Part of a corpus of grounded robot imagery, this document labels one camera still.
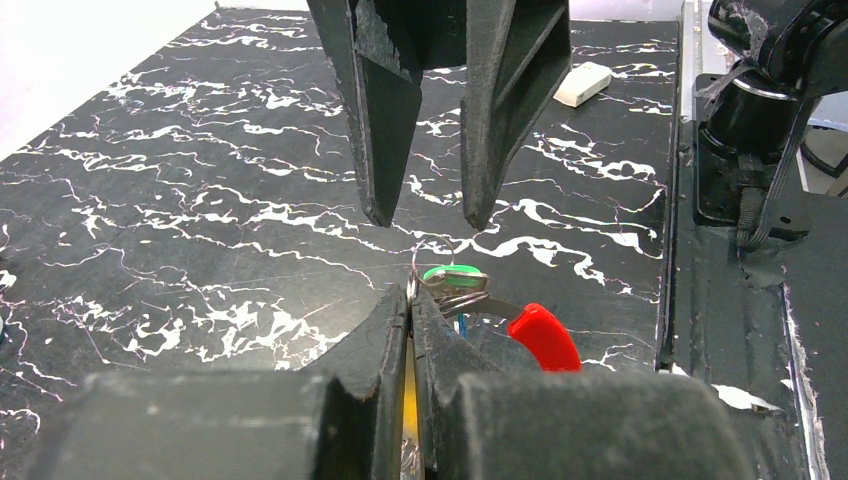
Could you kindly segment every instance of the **white eraser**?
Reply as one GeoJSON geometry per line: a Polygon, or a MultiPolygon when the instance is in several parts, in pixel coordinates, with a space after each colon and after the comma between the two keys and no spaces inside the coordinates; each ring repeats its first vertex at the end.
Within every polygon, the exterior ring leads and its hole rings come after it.
{"type": "Polygon", "coordinates": [[[569,107],[577,107],[593,95],[607,88],[612,70],[597,63],[586,62],[568,72],[554,98],[569,107]]]}

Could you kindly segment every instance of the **green object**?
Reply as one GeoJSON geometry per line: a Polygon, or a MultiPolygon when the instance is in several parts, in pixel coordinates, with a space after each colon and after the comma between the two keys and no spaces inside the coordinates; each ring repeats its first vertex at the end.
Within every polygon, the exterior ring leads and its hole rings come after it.
{"type": "Polygon", "coordinates": [[[480,282],[478,275],[483,275],[480,269],[471,265],[442,265],[427,270],[422,280],[425,282],[432,277],[440,276],[444,278],[444,283],[451,287],[473,287],[480,282]]]}

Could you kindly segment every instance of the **black marble table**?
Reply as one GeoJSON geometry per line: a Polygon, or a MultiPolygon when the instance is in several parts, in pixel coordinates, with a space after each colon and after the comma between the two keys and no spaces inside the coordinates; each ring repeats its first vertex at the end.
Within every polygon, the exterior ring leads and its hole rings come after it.
{"type": "Polygon", "coordinates": [[[88,374],[306,365],[427,234],[496,296],[549,308],[587,368],[651,369],[678,28],[573,28],[575,64],[613,83],[550,104],[481,233],[459,194],[464,72],[426,75],[394,226],[372,226],[304,12],[219,10],[5,159],[0,478],[88,374]]]}

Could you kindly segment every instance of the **red plier handle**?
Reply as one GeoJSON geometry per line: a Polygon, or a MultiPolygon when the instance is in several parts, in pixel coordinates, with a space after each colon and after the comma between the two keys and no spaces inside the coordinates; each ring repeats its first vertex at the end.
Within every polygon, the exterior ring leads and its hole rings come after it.
{"type": "Polygon", "coordinates": [[[579,372],[580,354],[568,330],[545,307],[531,303],[506,327],[513,340],[524,345],[546,372],[579,372]]]}

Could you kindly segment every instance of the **black cylinder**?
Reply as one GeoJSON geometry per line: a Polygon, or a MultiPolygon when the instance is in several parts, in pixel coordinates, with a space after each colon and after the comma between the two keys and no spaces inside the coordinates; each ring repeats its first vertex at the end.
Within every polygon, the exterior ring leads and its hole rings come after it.
{"type": "Polygon", "coordinates": [[[725,151],[776,162],[801,102],[780,93],[754,71],[736,78],[718,96],[706,136],[725,151]]]}

